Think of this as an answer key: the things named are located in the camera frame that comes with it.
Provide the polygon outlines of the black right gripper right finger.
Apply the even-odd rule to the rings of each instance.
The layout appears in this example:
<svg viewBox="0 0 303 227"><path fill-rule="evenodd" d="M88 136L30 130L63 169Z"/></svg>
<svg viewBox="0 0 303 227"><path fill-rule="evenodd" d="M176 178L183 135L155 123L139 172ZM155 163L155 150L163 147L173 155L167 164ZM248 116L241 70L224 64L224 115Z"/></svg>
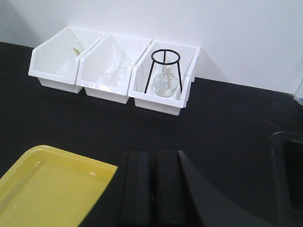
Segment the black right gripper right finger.
<svg viewBox="0 0 303 227"><path fill-rule="evenodd" d="M216 189L189 160L178 151L189 203L197 218L196 223L204 227L272 227L252 213L241 208Z"/></svg>

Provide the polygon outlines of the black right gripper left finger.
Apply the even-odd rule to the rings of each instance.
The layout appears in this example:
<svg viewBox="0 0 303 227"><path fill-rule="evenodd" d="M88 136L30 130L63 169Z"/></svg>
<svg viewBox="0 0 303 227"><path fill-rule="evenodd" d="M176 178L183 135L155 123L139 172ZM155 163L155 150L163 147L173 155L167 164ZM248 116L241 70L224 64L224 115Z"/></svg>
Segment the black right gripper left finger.
<svg viewBox="0 0 303 227"><path fill-rule="evenodd" d="M127 157L120 227L182 227L184 192L177 151Z"/></svg>

